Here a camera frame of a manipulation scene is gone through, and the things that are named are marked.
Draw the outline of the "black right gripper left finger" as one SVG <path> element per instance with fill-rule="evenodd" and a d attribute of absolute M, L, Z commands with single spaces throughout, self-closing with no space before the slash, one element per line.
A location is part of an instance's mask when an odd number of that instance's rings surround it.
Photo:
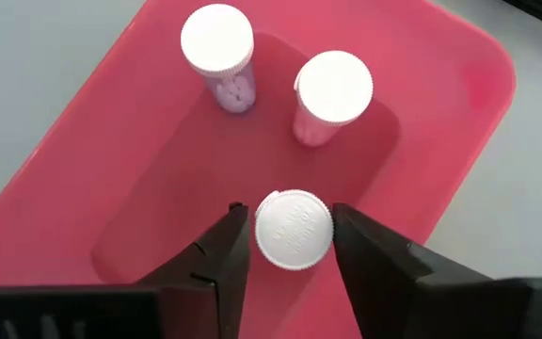
<path fill-rule="evenodd" d="M 164 338 L 237 338 L 249 271 L 248 207 L 227 214 L 136 281 L 156 290 Z"/>

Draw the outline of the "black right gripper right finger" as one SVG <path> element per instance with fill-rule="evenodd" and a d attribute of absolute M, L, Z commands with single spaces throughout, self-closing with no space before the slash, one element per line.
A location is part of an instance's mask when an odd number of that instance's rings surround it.
<path fill-rule="evenodd" d="M 515 338 L 531 289 L 440 255 L 346 203 L 331 208 L 334 249 L 365 338 Z"/>

